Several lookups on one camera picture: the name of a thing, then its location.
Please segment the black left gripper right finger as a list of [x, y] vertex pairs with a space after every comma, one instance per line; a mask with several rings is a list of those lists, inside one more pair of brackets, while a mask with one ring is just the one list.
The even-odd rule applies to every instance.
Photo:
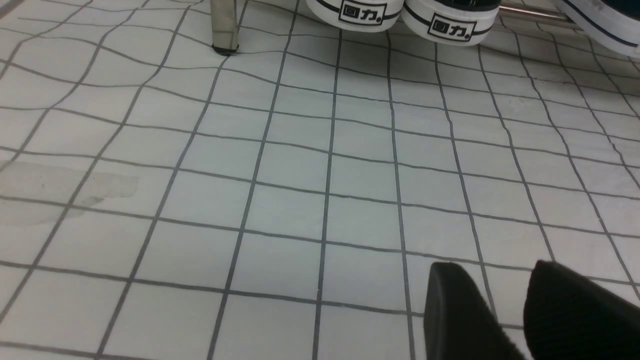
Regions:
[[535, 360], [637, 360], [640, 311], [572, 269], [538, 260], [523, 310]]

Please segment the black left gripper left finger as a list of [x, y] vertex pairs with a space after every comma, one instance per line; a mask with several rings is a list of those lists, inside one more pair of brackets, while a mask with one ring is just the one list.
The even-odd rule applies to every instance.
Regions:
[[423, 332], [428, 360], [525, 359], [457, 263], [430, 265]]

